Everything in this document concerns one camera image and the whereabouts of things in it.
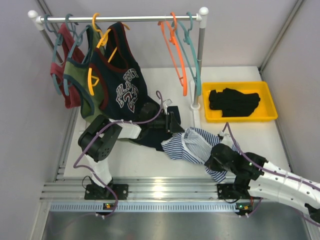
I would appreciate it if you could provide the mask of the blue white striped tank top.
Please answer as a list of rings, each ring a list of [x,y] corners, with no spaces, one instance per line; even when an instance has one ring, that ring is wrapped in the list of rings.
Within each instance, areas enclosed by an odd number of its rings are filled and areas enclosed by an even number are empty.
[[[209,160],[211,150],[221,143],[218,135],[197,127],[189,127],[161,143],[163,151],[172,160],[185,160],[196,165],[204,165]]]

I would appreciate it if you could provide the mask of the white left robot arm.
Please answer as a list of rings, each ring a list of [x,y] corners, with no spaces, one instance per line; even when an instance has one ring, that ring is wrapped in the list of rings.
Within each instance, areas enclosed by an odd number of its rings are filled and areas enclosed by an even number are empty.
[[[144,122],[144,124],[133,125],[119,122],[105,129],[102,136],[92,141],[94,134],[113,122],[110,118],[98,115],[78,139],[81,150],[87,149],[85,155],[91,168],[99,171],[97,175],[102,182],[97,184],[95,192],[103,199],[107,199],[113,194],[113,178],[106,158],[118,139],[130,140],[135,144],[162,152],[161,143],[163,141],[171,138],[173,134],[184,132],[177,106],[169,106],[165,110],[160,110],[157,103],[147,102],[143,105],[135,121]]]

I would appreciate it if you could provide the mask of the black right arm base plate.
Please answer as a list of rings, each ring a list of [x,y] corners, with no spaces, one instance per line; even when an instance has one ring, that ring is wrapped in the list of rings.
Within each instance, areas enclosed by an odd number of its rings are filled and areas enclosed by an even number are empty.
[[[217,194],[220,200],[249,200],[251,198],[246,188],[233,183],[217,184]]]

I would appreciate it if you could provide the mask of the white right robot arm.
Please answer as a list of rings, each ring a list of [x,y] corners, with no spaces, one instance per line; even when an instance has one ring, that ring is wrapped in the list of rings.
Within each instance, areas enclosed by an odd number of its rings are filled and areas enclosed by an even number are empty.
[[[252,152],[238,153],[219,143],[204,164],[214,171],[235,175],[232,186],[238,198],[263,198],[287,205],[320,223],[320,185],[286,171]]]

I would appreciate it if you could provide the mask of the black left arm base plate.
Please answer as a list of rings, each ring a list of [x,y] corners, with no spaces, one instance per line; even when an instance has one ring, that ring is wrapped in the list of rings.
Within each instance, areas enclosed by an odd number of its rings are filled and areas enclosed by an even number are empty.
[[[129,193],[128,184],[113,184],[112,191],[117,196],[118,200],[126,200]],[[85,188],[85,200],[115,200],[114,195],[105,187],[95,184],[88,184]]]

